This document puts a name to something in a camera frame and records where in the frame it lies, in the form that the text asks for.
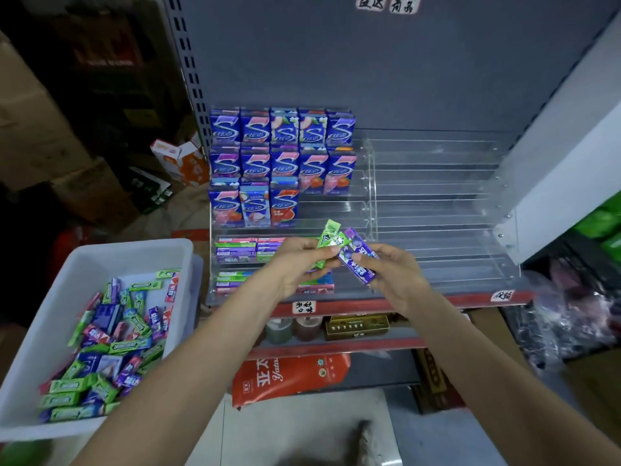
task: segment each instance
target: red shelf edge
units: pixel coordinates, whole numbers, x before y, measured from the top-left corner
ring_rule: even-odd
[[[368,350],[403,350],[424,348],[422,338],[389,338],[381,340],[370,338],[352,338],[326,342],[325,344],[295,345],[293,347],[257,347],[252,349],[246,360],[303,357],[307,355],[331,355],[333,353],[365,352]]]
[[[501,305],[524,305],[533,299],[532,291],[516,291],[506,303],[491,302],[492,293],[455,294],[446,298],[458,309],[476,307],[497,307]],[[380,314],[393,313],[392,305],[385,299],[353,299],[347,301],[317,301],[313,316],[335,316],[337,314]],[[306,317],[310,314],[294,314],[292,303],[280,303],[270,317]]]

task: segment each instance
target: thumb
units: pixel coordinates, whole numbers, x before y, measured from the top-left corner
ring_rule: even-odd
[[[354,253],[352,255],[352,260],[360,266],[373,270],[377,273],[382,273],[384,270],[384,262],[379,258],[369,257],[368,255],[363,255],[362,253]]]
[[[332,257],[336,257],[341,248],[338,245],[330,245],[330,247],[321,247],[320,249],[310,250],[311,259],[313,263],[317,263],[319,260],[329,260]]]

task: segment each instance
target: hand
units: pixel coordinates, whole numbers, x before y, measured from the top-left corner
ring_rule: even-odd
[[[374,289],[379,289],[392,307],[407,317],[413,298],[421,291],[431,290],[416,258],[406,250],[385,243],[369,243],[368,245],[375,250],[379,260],[361,253],[354,253],[353,261],[377,273],[369,285]]]
[[[295,293],[299,284],[316,280],[341,264],[340,260],[334,258],[340,247],[332,245],[317,249],[318,241],[304,237],[284,239],[274,257],[260,270],[280,282],[279,301]],[[320,260],[326,260],[325,266],[321,270],[307,273]]]

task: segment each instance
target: white plastic bin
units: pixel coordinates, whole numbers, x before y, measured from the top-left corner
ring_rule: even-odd
[[[71,357],[73,349],[67,343],[77,315],[114,276],[122,279],[151,273],[155,279],[159,270],[181,268],[165,356],[170,353],[181,342],[188,318],[193,248],[187,239],[165,239],[86,245],[74,250],[39,307],[0,388],[0,441],[57,438],[97,430],[105,417],[42,424],[38,419],[39,385]]]

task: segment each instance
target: person's right hand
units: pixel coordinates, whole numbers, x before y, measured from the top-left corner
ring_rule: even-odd
[[[379,259],[354,253],[353,261],[376,272],[377,275],[369,285],[379,289],[392,307],[407,317],[408,307],[416,295],[431,289],[416,258],[406,250],[385,243],[368,245],[375,250]]]

